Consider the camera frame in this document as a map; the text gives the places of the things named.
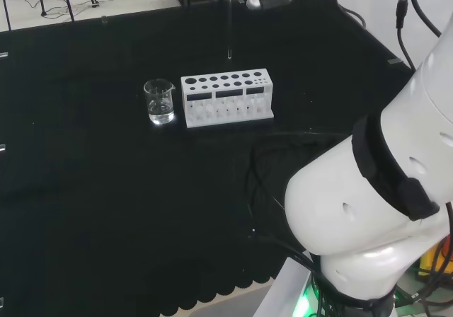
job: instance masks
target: black table surface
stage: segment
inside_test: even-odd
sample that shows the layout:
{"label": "black table surface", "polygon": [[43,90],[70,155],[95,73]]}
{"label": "black table surface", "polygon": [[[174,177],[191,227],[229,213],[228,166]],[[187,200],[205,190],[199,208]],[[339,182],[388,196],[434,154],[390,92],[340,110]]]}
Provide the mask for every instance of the black table surface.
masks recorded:
{"label": "black table surface", "polygon": [[[0,313],[171,316],[278,273],[286,254],[248,238],[254,142],[317,133],[270,174],[282,202],[291,174],[411,72],[332,0],[235,4],[232,61],[226,16],[213,2],[0,34]],[[273,80],[274,120],[185,127],[180,77],[255,68]],[[164,127],[142,94],[158,77],[177,85]],[[284,219],[262,208],[265,229]]]}

